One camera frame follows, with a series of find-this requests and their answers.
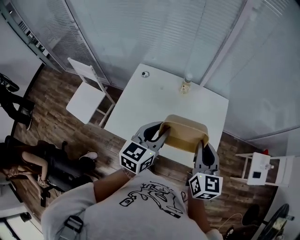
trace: person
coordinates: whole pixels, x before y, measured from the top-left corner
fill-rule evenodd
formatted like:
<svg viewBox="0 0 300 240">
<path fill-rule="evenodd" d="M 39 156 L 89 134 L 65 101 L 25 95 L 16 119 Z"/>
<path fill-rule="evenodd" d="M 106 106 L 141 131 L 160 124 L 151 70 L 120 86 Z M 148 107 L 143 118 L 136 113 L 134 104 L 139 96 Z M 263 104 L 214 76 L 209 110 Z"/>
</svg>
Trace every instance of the person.
<svg viewBox="0 0 300 240">
<path fill-rule="evenodd" d="M 25 114 L 16 110 L 13 103 L 19 104 L 27 113 Z M 31 114 L 35 107 L 33 102 L 9 92 L 4 85 L 0 84 L 0 105 L 10 118 L 24 124 L 26 130 L 30 129 L 32 122 Z"/>
<path fill-rule="evenodd" d="M 79 236 L 73 230 L 64 236 L 70 215 L 83 221 Z M 64 193 L 44 211 L 41 225 L 45 240 L 223 239 L 211 229 L 202 200 L 188 190 L 186 210 L 180 191 L 148 169 L 137 176 L 120 169 Z"/>
<path fill-rule="evenodd" d="M 62 191 L 69 191 L 89 181 L 89 178 L 80 178 L 72 181 L 70 175 L 79 178 L 85 172 L 95 168 L 94 159 L 98 157 L 96 152 L 88 152 L 79 158 L 78 161 L 70 161 L 64 157 L 49 157 L 48 152 L 58 150 L 54 145 L 50 151 L 45 147 L 48 143 L 39 141 L 37 146 L 14 146 L 9 149 L 2 149 L 1 171 L 9 179 L 27 177 L 42 197 L 42 188 L 49 180 L 58 186 Z"/>
</svg>

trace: white table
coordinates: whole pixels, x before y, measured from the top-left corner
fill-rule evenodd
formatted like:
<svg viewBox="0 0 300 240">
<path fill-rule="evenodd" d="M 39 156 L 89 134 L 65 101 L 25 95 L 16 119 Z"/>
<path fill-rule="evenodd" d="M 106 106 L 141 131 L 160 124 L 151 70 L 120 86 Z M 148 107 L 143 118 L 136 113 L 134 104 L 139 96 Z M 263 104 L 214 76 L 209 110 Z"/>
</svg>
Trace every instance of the white table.
<svg viewBox="0 0 300 240">
<path fill-rule="evenodd" d="M 150 76 L 142 77 L 148 71 Z M 164 121 L 170 114 L 205 124 L 210 144 L 218 149 L 225 123 L 228 100 L 206 88 L 192 83 L 188 94 L 179 89 L 182 78 L 168 72 L 140 64 L 119 98 L 105 130 L 131 139 L 137 130 L 148 123 Z M 193 167 L 194 153 L 164 145 L 163 157 Z"/>
</svg>

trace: sneaker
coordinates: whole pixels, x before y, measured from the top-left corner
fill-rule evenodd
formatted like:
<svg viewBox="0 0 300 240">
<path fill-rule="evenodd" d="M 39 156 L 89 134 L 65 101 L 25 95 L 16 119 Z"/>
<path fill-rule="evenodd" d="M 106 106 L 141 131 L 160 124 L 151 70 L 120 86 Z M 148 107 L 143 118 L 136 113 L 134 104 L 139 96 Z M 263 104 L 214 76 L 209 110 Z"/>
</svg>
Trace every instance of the sneaker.
<svg viewBox="0 0 300 240">
<path fill-rule="evenodd" d="M 86 158 L 95 160 L 98 157 L 98 154 L 96 152 L 88 152 L 87 154 L 81 156 L 79 159 L 81 159 L 82 157 L 86 157 Z"/>
<path fill-rule="evenodd" d="M 30 119 L 30 123 L 26 126 L 26 130 L 27 130 L 27 131 L 30 129 L 31 123 L 32 123 L 32 118 Z"/>
</svg>

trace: white chair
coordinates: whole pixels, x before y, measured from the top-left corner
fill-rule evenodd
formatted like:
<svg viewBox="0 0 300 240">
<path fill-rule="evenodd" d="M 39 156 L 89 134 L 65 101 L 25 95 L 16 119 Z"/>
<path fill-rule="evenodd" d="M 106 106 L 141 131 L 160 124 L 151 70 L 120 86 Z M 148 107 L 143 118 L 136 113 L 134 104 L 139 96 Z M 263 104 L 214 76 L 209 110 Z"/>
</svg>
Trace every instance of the white chair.
<svg viewBox="0 0 300 240">
<path fill-rule="evenodd" d="M 231 179 L 242 183 L 247 183 L 248 185 L 271 185 L 280 187 L 289 186 L 295 156 L 271 157 L 257 152 L 236 154 L 235 156 L 243 157 L 246 159 L 246 161 L 244 164 L 242 177 L 231 177 Z M 248 159 L 251 159 L 252 161 L 248 178 L 245 179 Z M 275 183 L 267 182 L 267 175 L 271 159 L 279 159 L 279 167 Z"/>
<path fill-rule="evenodd" d="M 97 76 L 93 66 L 87 66 L 71 58 L 68 58 L 68 61 L 71 63 L 72 67 L 80 76 L 83 82 L 80 84 L 79 88 L 72 96 L 66 109 L 84 124 L 88 124 L 95 111 L 98 111 L 99 113 L 104 115 L 103 119 L 99 123 L 99 126 L 102 127 L 105 119 L 107 118 L 113 107 L 116 105 L 116 103 L 106 92 L 106 89 L 103 87 L 100 78 Z M 84 77 L 97 82 L 102 91 L 89 85 Z M 107 98 L 112 103 L 107 112 L 103 112 L 98 109 L 105 96 L 107 96 Z"/>
</svg>

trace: black chair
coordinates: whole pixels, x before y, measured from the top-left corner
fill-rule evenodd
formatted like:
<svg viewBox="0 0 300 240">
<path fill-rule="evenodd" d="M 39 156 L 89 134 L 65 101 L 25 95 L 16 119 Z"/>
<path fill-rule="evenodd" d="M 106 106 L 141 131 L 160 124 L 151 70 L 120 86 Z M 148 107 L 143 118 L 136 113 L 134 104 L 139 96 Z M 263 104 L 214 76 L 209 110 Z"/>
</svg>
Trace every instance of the black chair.
<svg viewBox="0 0 300 240">
<path fill-rule="evenodd" d="M 26 146 L 26 144 L 24 144 L 23 142 L 15 139 L 12 136 L 7 136 L 5 139 L 5 148 L 9 149 L 12 147 L 16 147 L 16 146 Z M 68 143 L 66 141 L 62 142 L 61 145 L 61 149 L 57 149 L 55 147 L 55 145 L 47 143 L 45 141 L 38 141 L 37 146 L 40 146 L 42 149 L 45 149 L 45 156 L 44 158 L 48 160 L 48 162 L 50 162 L 51 160 L 53 160 L 54 158 L 58 159 L 60 158 L 62 160 L 62 162 L 64 160 L 69 161 L 68 159 L 68 155 L 65 152 L 65 146 Z M 88 170 L 92 170 L 95 168 L 95 164 L 94 162 L 92 162 L 92 164 L 90 164 L 90 166 L 87 167 Z M 59 174 L 60 176 L 60 181 L 57 181 L 57 175 Z M 46 207 L 46 198 L 50 198 L 50 190 L 51 189 L 55 189 L 59 192 L 65 192 L 68 191 L 70 189 L 66 189 L 66 187 L 63 187 L 62 185 L 63 182 L 61 181 L 61 179 L 66 179 L 66 181 L 68 180 L 69 182 L 72 182 L 72 187 L 70 187 L 70 189 L 78 187 L 80 185 L 82 185 L 82 183 L 86 183 L 86 182 L 92 182 L 92 180 L 90 179 L 89 176 L 86 176 L 84 174 L 82 174 L 81 176 L 73 176 L 69 173 L 66 173 L 64 171 L 51 171 L 50 169 L 48 169 L 48 175 L 47 175 L 47 183 L 48 183 L 48 187 L 43 188 L 43 192 L 42 192 L 42 199 L 41 199 L 41 206 L 42 207 Z"/>
</svg>

